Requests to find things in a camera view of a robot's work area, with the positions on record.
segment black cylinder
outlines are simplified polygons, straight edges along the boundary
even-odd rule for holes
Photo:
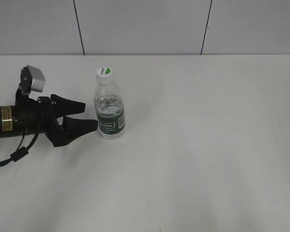
[[[41,131],[45,133],[45,120],[41,119]],[[34,134],[37,129],[37,112],[18,109],[17,106],[0,106],[0,138]]]

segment white wall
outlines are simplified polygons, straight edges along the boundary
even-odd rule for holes
[[[290,0],[214,0],[204,54],[290,54]]]
[[[91,54],[200,54],[211,0],[75,0]],[[203,54],[290,54],[290,0],[213,0]],[[73,0],[0,0],[0,55],[83,53]]]
[[[210,0],[77,0],[86,54],[200,54]]]
[[[82,53],[72,0],[0,0],[0,55]]]

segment wall seam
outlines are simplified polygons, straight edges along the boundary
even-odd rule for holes
[[[209,17],[212,11],[212,6],[213,6],[213,0],[211,0],[211,4],[209,5],[209,11],[208,11],[208,16],[207,16],[207,22],[206,22],[206,27],[205,27],[205,32],[204,32],[204,37],[203,37],[203,42],[202,42],[202,48],[201,48],[201,54],[203,55],[203,49],[204,49],[204,44],[205,44],[205,39],[206,39],[206,33],[207,33],[207,28],[208,28],[208,22],[209,22]]]
[[[75,17],[76,17],[76,22],[77,22],[77,27],[78,27],[78,33],[79,33],[79,37],[80,37],[80,40],[81,40],[81,46],[82,46],[82,50],[83,50],[83,55],[85,55],[83,38],[82,38],[81,28],[79,26],[79,21],[78,21],[78,15],[77,15],[77,10],[76,10],[75,0],[73,0],[73,5],[74,5],[74,12],[75,12]]]

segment gold label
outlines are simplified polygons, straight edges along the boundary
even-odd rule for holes
[[[10,106],[1,107],[2,131],[13,130],[12,109]]]

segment clear water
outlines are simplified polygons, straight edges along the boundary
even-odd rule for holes
[[[95,101],[97,115],[101,117],[116,117],[124,110],[124,103],[120,97],[116,95],[103,96]],[[125,128],[117,134],[105,134],[99,130],[102,137],[105,139],[117,139],[123,135]]]

